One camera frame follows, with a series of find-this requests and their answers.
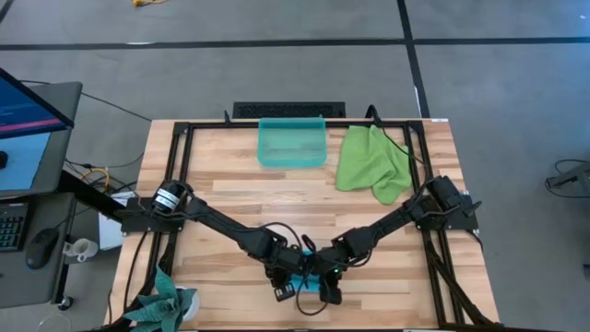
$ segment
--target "wooden table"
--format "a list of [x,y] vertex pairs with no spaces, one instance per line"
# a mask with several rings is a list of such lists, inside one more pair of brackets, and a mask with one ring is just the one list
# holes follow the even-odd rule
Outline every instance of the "wooden table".
[[[164,178],[174,122],[152,122],[137,183],[141,196],[152,196]],[[465,190],[449,123],[423,122],[434,174],[448,175]],[[404,143],[400,129],[388,129],[387,133]],[[412,194],[409,189],[392,206],[384,206],[370,189],[337,191],[336,167],[346,129],[329,128],[328,134],[328,159],[323,168],[270,171],[262,169],[256,159],[257,129],[198,129],[187,182],[211,207],[239,222],[258,226],[282,221],[299,235],[310,235],[318,247],[328,245],[342,232],[370,224],[398,208]],[[414,138],[413,142],[419,151],[418,140]],[[174,179],[178,178],[182,149],[183,138]],[[273,230],[289,238],[290,243],[294,241],[286,230]],[[447,234],[457,281],[482,313],[497,321],[479,244],[464,231]],[[114,318],[122,314],[125,283],[139,238],[140,234],[133,234],[124,240],[112,285]],[[437,327],[426,257],[413,224],[383,238],[365,267],[346,272],[340,281],[342,304],[328,305],[313,317],[300,314],[294,299],[277,302],[263,266],[248,258],[233,241],[194,222],[186,222],[178,240],[172,276],[177,285],[197,288],[201,297],[198,315],[183,323],[181,329]],[[160,253],[166,242],[164,237]],[[143,284],[150,245],[151,234],[139,252],[129,302]],[[441,284],[447,320],[451,322],[448,290],[442,280]],[[320,304],[317,293],[301,296],[301,305],[307,311]]]

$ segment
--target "green cloth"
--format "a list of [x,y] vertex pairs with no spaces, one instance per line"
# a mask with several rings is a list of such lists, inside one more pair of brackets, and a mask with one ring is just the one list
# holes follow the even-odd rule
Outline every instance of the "green cloth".
[[[407,152],[407,147],[400,147]],[[372,188],[382,204],[392,204],[412,184],[408,156],[375,125],[352,125],[340,151],[336,189]]]

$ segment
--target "yellow cable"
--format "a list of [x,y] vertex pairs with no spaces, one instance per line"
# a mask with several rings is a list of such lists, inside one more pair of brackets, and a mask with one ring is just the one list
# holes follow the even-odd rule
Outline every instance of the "yellow cable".
[[91,169],[90,171],[84,173],[84,175],[82,175],[82,179],[80,179],[80,180],[84,181],[84,179],[87,176],[91,175],[94,172],[101,172],[104,174],[104,176],[107,178],[107,180],[104,182],[104,188],[108,190],[109,189],[109,180],[111,180],[111,176],[109,176],[109,172],[105,169]]
[[168,0],[133,0],[133,6],[147,6],[165,3]]

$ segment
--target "white cup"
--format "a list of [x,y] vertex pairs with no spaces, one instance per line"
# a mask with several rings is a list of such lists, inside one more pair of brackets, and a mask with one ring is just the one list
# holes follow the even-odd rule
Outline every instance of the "white cup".
[[99,245],[88,239],[79,239],[74,244],[64,243],[64,254],[77,256],[77,261],[83,263],[87,258],[94,256],[99,251]]

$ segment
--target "teal plastic container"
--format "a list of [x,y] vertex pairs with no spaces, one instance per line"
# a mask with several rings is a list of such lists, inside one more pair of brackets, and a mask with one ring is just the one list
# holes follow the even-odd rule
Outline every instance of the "teal plastic container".
[[260,119],[258,161],[264,167],[321,167],[326,158],[324,118]]

